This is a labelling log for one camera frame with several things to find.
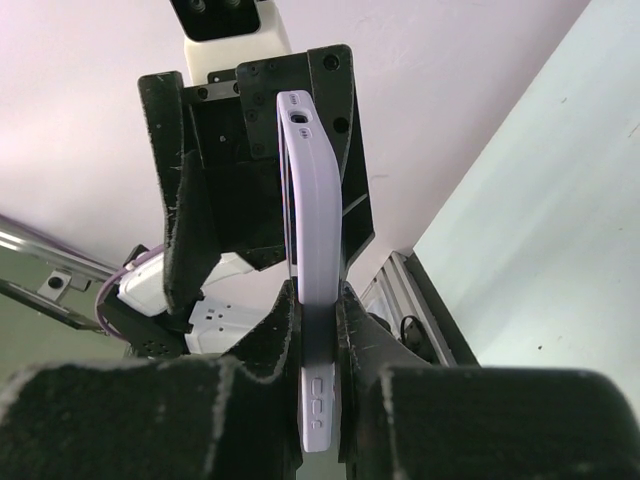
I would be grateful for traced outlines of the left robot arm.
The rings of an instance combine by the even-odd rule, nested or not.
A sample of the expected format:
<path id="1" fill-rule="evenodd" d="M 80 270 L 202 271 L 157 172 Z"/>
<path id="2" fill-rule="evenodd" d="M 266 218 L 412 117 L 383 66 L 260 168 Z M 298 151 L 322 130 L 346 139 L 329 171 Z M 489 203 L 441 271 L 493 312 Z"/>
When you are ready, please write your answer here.
<path id="1" fill-rule="evenodd" d="M 335 152 L 342 184 L 342 246 L 351 265 L 374 237 L 353 55 L 344 44 L 253 60 L 186 86 L 176 71 L 143 76 L 138 91 L 155 161 L 168 258 L 136 306 L 108 288 L 98 312 L 144 357 L 186 353 L 188 319 L 205 277 L 226 254 L 256 270 L 285 258 L 276 97 L 303 90 Z"/>

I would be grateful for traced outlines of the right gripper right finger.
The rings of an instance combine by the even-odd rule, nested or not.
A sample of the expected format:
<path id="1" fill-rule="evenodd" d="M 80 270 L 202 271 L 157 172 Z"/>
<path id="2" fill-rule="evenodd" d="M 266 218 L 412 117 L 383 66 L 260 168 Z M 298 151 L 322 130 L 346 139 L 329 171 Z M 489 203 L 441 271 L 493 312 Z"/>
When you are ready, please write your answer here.
<path id="1" fill-rule="evenodd" d="M 576 369 L 436 366 L 363 308 L 336 305 L 339 459 L 351 479 L 635 479 L 639 426 L 619 388 Z"/>

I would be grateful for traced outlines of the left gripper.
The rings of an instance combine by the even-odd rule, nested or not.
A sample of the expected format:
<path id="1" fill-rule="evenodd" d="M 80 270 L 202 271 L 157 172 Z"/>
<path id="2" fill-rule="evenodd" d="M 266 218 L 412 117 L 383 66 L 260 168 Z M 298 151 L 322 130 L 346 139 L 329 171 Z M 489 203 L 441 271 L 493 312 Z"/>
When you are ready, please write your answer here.
<path id="1" fill-rule="evenodd" d="M 162 287 L 176 314 L 199 297 L 222 253 L 256 270 L 284 253 L 276 95 L 306 91 L 336 156 L 346 268 L 374 226 L 351 48 L 336 44 L 244 62 L 184 89 L 176 71 L 138 89 L 164 209 Z"/>

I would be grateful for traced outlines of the phone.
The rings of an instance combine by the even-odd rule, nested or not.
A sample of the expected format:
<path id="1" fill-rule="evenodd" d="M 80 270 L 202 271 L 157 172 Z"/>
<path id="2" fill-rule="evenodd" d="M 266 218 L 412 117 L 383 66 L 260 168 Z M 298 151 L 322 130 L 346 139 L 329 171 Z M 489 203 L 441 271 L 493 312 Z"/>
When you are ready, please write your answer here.
<path id="1" fill-rule="evenodd" d="M 332 440 L 341 177 L 311 95 L 282 91 L 276 112 L 285 251 L 301 306 L 299 430 L 304 451 L 317 453 Z"/>

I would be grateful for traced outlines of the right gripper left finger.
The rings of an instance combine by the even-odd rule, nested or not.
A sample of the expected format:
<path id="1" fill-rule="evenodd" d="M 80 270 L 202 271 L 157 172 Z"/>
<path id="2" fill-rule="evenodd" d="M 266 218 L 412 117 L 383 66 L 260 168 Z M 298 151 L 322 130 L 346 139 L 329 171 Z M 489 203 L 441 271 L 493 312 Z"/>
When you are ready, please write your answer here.
<path id="1" fill-rule="evenodd" d="M 32 365 L 1 391 L 5 479 L 292 479 L 300 307 L 285 282 L 222 355 Z"/>

